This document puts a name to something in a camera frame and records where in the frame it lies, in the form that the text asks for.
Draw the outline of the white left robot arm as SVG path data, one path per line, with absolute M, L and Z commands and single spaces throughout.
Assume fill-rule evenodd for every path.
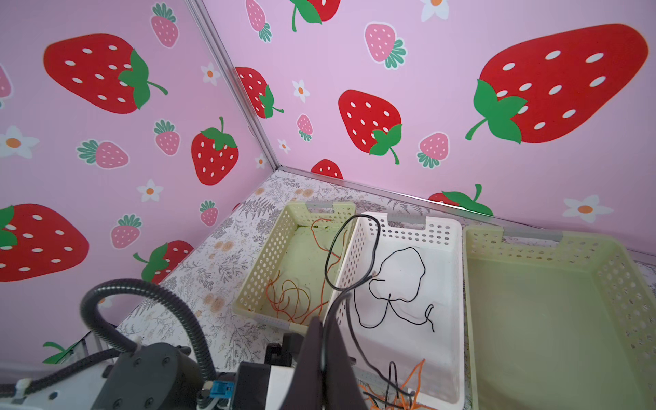
M 161 304 L 179 320 L 190 343 L 142 345 L 121 334 L 99 310 L 104 297 L 133 295 Z M 191 309 L 174 293 L 139 279 L 115 279 L 91 289 L 80 316 L 109 348 L 39 379 L 1 386 L 3 409 L 234 409 L 244 384 L 244 408 L 277 408 L 299 356 L 303 337 L 286 333 L 266 347 L 263 363 L 243 362 L 237 372 L 216 370 L 207 338 Z

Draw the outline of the green perforated basket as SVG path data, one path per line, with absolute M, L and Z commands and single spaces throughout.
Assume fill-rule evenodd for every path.
M 352 202 L 288 203 L 232 305 L 235 314 L 299 334 L 323 318 L 345 262 Z
M 625 247 L 581 232 L 463 232 L 476 409 L 652 409 L 655 295 Z

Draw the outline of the white perforated basket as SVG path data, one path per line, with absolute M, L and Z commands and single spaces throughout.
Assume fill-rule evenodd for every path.
M 462 226 L 435 216 L 366 213 L 353 223 L 333 285 L 357 379 L 400 408 L 465 405 Z

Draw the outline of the right green perforated basket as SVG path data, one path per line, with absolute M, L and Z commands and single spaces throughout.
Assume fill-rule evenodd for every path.
M 463 232 L 476 409 L 652 409 L 655 295 L 625 247 L 581 232 Z

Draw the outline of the left green perforated basket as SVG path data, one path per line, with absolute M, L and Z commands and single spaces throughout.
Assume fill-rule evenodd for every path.
M 323 318 L 345 262 L 352 202 L 288 203 L 232 305 L 235 314 L 299 334 Z

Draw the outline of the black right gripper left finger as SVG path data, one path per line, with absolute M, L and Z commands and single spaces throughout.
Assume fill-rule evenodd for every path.
M 312 318 L 302 344 L 290 387 L 282 410 L 317 410 L 323 402 L 323 372 L 321 368 L 323 325 Z

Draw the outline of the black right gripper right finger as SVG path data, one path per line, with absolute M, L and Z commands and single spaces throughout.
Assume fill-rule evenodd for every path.
M 326 319 L 323 327 L 322 404 L 324 409 L 367 409 L 334 318 Z

